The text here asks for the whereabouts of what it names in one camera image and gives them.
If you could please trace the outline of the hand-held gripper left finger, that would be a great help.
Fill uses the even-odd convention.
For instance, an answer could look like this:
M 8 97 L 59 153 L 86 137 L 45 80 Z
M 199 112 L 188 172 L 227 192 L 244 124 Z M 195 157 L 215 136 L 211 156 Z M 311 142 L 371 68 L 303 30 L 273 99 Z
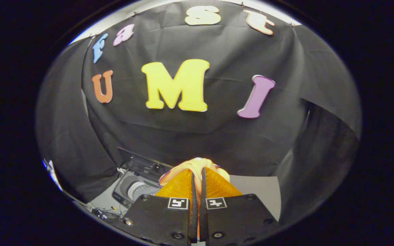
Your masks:
M 197 242 L 195 176 L 189 169 L 173 177 L 160 195 L 141 195 L 123 218 L 125 233 L 153 245 Z

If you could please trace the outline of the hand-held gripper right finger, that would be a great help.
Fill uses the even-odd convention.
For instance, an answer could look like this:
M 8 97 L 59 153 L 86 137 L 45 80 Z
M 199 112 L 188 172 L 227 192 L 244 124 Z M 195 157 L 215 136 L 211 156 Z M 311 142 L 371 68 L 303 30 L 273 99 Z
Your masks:
M 252 245 L 279 229 L 279 222 L 256 194 L 238 194 L 221 175 L 202 171 L 200 240 L 207 245 Z

